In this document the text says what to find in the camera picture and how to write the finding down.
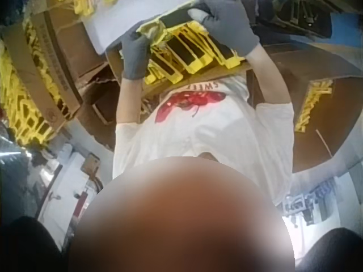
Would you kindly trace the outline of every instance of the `yellow plastic piece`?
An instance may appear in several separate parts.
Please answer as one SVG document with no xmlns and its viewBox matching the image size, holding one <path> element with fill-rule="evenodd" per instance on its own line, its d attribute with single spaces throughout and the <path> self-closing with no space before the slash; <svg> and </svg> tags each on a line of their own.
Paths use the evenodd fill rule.
<svg viewBox="0 0 363 272">
<path fill-rule="evenodd" d="M 150 59 L 150 63 L 152 64 L 152 66 L 154 66 L 155 68 L 158 69 L 158 71 L 163 74 L 168 80 L 170 80 L 171 82 L 173 82 L 173 84 L 181 81 L 183 79 L 183 75 L 181 74 L 181 72 L 179 72 L 176 68 L 174 68 L 172 65 L 170 65 L 170 63 L 168 63 L 159 53 L 157 52 L 153 52 L 152 53 L 160 60 L 162 61 L 165 65 L 167 65 L 172 71 L 173 73 L 170 74 L 168 73 L 165 69 L 163 69 L 159 64 L 157 64 L 155 61 L 153 61 L 153 59 Z"/>
<path fill-rule="evenodd" d="M 147 85 L 153 84 L 155 81 L 158 80 L 158 78 L 156 77 L 156 75 L 153 73 L 152 70 L 150 70 L 150 68 L 147 68 L 149 73 L 147 74 L 147 76 L 145 77 L 145 83 Z"/>
<path fill-rule="evenodd" d="M 310 83 L 309 92 L 307 93 L 302 112 L 295 125 L 295 131 L 304 133 L 306 126 L 309 124 L 311 110 L 319 102 L 322 95 L 332 94 L 333 80 L 315 81 Z"/>
<path fill-rule="evenodd" d="M 166 44 L 167 49 L 173 53 L 173 55 L 175 56 L 175 58 L 184 66 L 184 68 L 188 71 L 188 73 L 190 74 L 195 74 L 196 72 L 198 72 L 200 69 L 202 69 L 204 67 L 203 63 L 197 58 L 197 56 L 194 54 L 194 52 L 189 48 L 189 46 L 184 43 L 181 39 L 179 39 L 179 37 L 174 36 L 175 39 L 177 39 L 185 48 L 187 51 L 189 51 L 189 53 L 192 55 L 193 57 L 193 61 L 190 64 L 187 64 L 183 61 L 183 59 L 181 58 L 181 56 L 178 55 L 179 52 L 177 52 L 175 49 L 172 49 L 169 45 L 168 42 Z"/>
<path fill-rule="evenodd" d="M 200 45 L 200 43 L 198 42 L 198 38 L 195 37 L 193 34 L 190 34 L 190 31 L 188 30 L 187 27 L 182 26 L 174 32 L 176 36 L 179 35 L 180 33 L 183 34 L 188 39 L 189 42 L 194 44 L 198 49 L 200 49 L 204 53 L 202 57 L 199 57 L 199 60 L 203 64 L 203 67 L 207 66 L 213 61 L 213 57 Z"/>
<path fill-rule="evenodd" d="M 19 79 L 2 41 L 0 47 L 0 102 L 9 119 L 9 127 L 14 130 L 19 144 L 27 145 L 37 139 L 44 145 L 54 136 L 54 131 L 44 120 Z"/>
</svg>

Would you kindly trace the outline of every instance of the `gray glove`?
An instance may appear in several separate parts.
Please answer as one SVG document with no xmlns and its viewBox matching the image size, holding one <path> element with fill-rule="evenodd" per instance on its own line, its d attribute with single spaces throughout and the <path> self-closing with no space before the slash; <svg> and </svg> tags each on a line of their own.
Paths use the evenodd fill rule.
<svg viewBox="0 0 363 272">
<path fill-rule="evenodd" d="M 146 75 L 150 58 L 150 41 L 146 36 L 136 32 L 144 22 L 146 21 L 137 23 L 121 36 L 124 55 L 123 77 L 126 79 L 136 80 Z"/>
<path fill-rule="evenodd" d="M 237 51 L 244 57 L 259 43 L 253 33 L 246 11 L 240 0 L 199 0 L 206 4 L 210 13 L 192 8 L 189 16 L 202 24 L 221 44 Z"/>
</svg>

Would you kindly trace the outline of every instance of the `open cardboard box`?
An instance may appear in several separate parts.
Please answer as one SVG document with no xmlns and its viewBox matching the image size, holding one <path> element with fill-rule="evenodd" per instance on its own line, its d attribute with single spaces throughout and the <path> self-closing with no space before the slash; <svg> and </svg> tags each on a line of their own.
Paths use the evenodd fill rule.
<svg viewBox="0 0 363 272">
<path fill-rule="evenodd" d="M 6 48 L 9 51 L 12 63 L 18 72 L 18 76 L 28 90 L 31 99 L 34 101 L 48 124 L 55 131 L 58 131 L 66 120 L 50 96 L 49 91 L 33 62 L 22 24 L 18 23 L 7 27 L 3 32 L 3 39 Z M 59 90 L 66 92 L 66 90 L 63 89 L 64 86 L 59 84 L 61 80 L 58 76 L 59 75 L 57 74 L 52 74 L 53 78 L 58 79 L 56 84 Z M 78 107 L 79 105 L 75 105 L 72 110 L 76 111 Z"/>
</svg>

